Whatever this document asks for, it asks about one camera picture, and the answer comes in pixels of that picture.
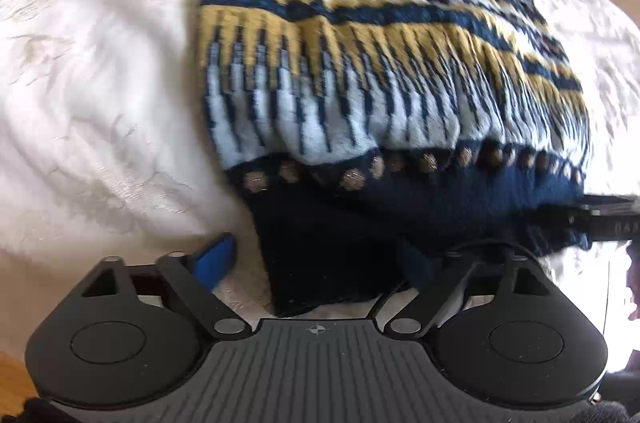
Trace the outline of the person's right hand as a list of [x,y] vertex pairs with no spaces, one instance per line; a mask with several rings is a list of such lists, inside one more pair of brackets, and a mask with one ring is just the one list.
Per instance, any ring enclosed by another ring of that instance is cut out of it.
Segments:
[[634,311],[630,314],[630,320],[638,320],[640,317],[640,242],[634,241],[627,247],[627,254],[631,264],[627,271],[627,287],[632,293]]

